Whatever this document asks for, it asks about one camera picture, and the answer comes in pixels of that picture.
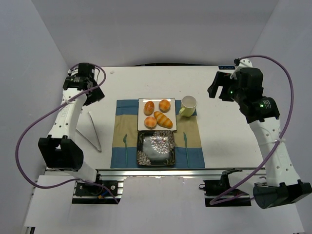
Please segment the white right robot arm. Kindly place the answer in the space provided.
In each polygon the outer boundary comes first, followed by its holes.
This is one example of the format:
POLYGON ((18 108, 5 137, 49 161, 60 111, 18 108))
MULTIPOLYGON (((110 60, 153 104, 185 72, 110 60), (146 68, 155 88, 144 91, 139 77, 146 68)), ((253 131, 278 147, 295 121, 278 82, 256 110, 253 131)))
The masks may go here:
POLYGON ((208 88, 210 98, 222 88, 222 101, 235 101, 253 131, 263 157, 263 162, 249 175, 242 170, 224 171, 220 178, 221 194, 210 205, 230 201, 224 196, 235 189, 252 195, 257 205, 271 208, 293 204, 312 193, 312 186, 303 182, 289 157, 280 113, 275 100, 263 95, 263 74, 258 68, 241 68, 234 74, 217 72, 208 88))

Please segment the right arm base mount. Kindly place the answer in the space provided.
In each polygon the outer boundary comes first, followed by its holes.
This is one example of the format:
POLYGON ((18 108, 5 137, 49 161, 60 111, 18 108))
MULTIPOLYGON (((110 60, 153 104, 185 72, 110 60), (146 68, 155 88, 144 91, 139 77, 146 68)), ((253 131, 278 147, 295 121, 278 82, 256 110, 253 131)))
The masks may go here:
POLYGON ((222 172, 220 179, 204 180, 202 184, 199 184, 198 188, 205 194, 205 207, 250 207, 252 204, 249 195, 216 205, 210 204, 213 198, 230 188, 229 175, 236 176, 240 172, 243 171, 236 168, 229 169, 222 172))

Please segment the metal tongs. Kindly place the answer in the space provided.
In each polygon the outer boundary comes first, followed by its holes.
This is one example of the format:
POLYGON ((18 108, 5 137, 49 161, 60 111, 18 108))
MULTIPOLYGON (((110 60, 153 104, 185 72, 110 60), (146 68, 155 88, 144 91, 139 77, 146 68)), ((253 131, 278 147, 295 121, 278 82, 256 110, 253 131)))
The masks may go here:
POLYGON ((76 128, 76 133, 82 137, 91 147, 93 147, 98 153, 102 152, 101 142, 99 140, 98 132, 95 126, 93 117, 89 111, 83 115, 83 120, 87 123, 83 124, 83 129, 76 128))

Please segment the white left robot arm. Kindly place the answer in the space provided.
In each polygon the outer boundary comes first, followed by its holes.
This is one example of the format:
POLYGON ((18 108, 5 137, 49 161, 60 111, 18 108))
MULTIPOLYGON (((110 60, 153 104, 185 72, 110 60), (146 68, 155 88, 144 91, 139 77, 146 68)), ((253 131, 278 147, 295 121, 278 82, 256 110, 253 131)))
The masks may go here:
POLYGON ((96 182, 98 172, 84 160, 81 148, 75 143, 76 127, 83 106, 104 98, 95 79, 96 66, 78 64, 78 70, 66 77, 62 91, 62 107, 47 137, 41 137, 39 150, 48 168, 63 171, 75 178, 96 182))

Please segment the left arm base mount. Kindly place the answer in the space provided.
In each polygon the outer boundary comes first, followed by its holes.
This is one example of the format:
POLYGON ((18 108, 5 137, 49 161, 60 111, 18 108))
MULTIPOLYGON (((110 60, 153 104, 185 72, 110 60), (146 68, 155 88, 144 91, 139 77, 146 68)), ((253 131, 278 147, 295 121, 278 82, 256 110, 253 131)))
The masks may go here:
POLYGON ((98 175, 95 183, 76 182, 72 204, 117 205, 123 193, 123 178, 98 175))

